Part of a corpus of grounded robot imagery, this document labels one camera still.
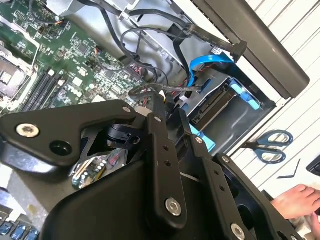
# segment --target blue scissor handle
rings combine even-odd
[[[285,135],[288,140],[285,142],[281,142],[281,141],[270,141],[270,137],[276,134],[282,134]],[[269,131],[266,132],[265,134],[263,134],[261,137],[259,137],[256,142],[259,145],[264,145],[264,146],[275,146],[275,147],[284,147],[284,146],[289,146],[290,144],[292,144],[294,141],[294,136],[288,132],[288,131],[284,131],[284,130],[273,130],[273,131]]]
[[[284,160],[286,160],[286,154],[279,150],[279,149],[270,149],[270,148],[263,148],[263,147],[256,147],[254,150],[254,153],[256,156],[260,159],[261,162],[265,164],[279,164],[282,163]],[[280,159],[277,159],[275,161],[267,161],[264,159],[263,154],[273,154],[275,156],[281,156]]]

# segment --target blue drive bracket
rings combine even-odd
[[[211,152],[212,149],[214,149],[214,147],[216,146],[216,143],[214,141],[212,141],[210,138],[208,138],[206,135],[204,135],[203,132],[198,131],[194,126],[192,126],[190,124],[190,128],[191,128],[191,132],[194,135],[197,135],[198,137],[202,138],[202,140],[204,141],[206,147],[208,148],[208,151]]]
[[[229,86],[239,95],[239,97],[248,103],[254,110],[260,109],[259,101],[245,89],[235,78],[232,78]]]

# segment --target hand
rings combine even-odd
[[[314,212],[311,214],[310,227],[313,235],[316,237],[316,240],[320,240],[320,223],[318,220],[318,215]]]
[[[271,202],[285,219],[310,215],[320,208],[320,191],[299,184]]]

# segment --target motherboard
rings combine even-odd
[[[112,99],[134,107],[128,91],[141,84],[133,67],[41,1],[34,1],[32,12],[26,0],[0,3],[2,115]]]

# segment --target metal arm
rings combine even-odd
[[[166,122],[112,100],[6,115],[0,133],[8,191],[41,240],[301,239],[227,155],[210,156],[181,109]],[[73,166],[114,148],[127,165],[75,192]]]

